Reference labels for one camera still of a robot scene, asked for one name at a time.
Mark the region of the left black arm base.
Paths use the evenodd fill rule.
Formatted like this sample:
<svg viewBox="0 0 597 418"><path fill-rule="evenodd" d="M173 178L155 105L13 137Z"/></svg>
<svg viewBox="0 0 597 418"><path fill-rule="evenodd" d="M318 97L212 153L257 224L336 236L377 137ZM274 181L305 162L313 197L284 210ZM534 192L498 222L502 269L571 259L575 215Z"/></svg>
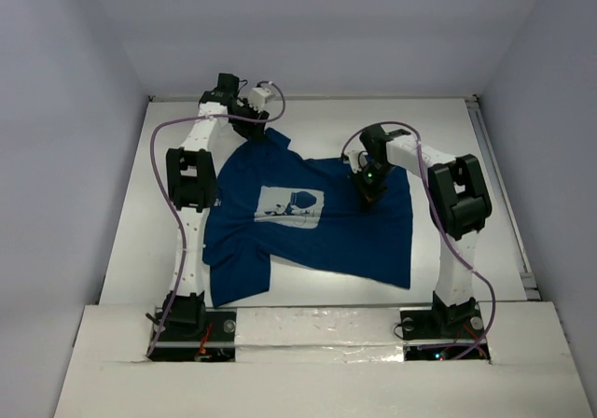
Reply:
<svg viewBox="0 0 597 418"><path fill-rule="evenodd" d="M159 338L148 358L153 362L234 362L236 355L236 309L202 310L199 321L180 321L171 309L163 326L158 328L162 313L156 312L150 335Z"/></svg>

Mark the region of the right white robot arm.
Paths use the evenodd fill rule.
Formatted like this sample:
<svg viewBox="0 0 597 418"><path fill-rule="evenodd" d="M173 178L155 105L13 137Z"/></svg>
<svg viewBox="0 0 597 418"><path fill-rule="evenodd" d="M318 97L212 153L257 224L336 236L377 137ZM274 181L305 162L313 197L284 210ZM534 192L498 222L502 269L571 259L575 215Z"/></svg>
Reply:
<svg viewBox="0 0 597 418"><path fill-rule="evenodd" d="M406 341L452 339L479 323L474 298L473 259L480 232L493 206L479 160L466 154L453 156L423 143L419 132L397 123L388 132L383 123L355 134L362 151L341 150L351 167L351 179L364 209L386 193L386 179L395 168L418 176L429 212L440 236L439 276L427 310L405 311L400 316Z"/></svg>

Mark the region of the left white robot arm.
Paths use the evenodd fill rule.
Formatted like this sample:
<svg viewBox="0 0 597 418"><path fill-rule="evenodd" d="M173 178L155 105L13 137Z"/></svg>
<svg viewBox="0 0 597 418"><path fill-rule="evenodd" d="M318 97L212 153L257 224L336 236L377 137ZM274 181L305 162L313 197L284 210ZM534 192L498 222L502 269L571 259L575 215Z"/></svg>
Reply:
<svg viewBox="0 0 597 418"><path fill-rule="evenodd" d="M178 228L173 279L156 314L158 332L177 330L195 339L206 328L202 250L217 194L213 147L227 125L247 140L261 138L271 120L266 104L276 97L269 81L258 82L244 96L242 84L233 74L218 75L216 86L201 96L198 115L187 119L187 137L166 152L166 180L156 178Z"/></svg>

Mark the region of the blue mickey mouse t-shirt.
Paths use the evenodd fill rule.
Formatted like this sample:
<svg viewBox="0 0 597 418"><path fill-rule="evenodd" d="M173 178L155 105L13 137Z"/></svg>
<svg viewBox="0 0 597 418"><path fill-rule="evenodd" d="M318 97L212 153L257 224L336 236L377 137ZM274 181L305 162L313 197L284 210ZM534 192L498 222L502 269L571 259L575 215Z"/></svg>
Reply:
<svg viewBox="0 0 597 418"><path fill-rule="evenodd" d="M263 141L237 147L217 176L202 255L212 303L269 291L272 257L410 288L413 212L406 171L389 173L387 193L364 211L348 164L304 159L289 144L269 128Z"/></svg>

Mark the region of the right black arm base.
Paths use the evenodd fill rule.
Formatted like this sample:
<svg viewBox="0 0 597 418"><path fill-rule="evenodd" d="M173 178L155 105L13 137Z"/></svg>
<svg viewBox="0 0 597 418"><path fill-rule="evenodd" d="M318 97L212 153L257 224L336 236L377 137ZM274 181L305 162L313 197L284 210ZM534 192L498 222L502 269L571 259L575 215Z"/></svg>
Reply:
<svg viewBox="0 0 597 418"><path fill-rule="evenodd" d="M394 335L403 342L407 362L443 362L458 357L489 361L485 340L473 347L483 332L479 308L470 317L448 325L442 325L431 309L406 309L400 311L399 320L393 325Z"/></svg>

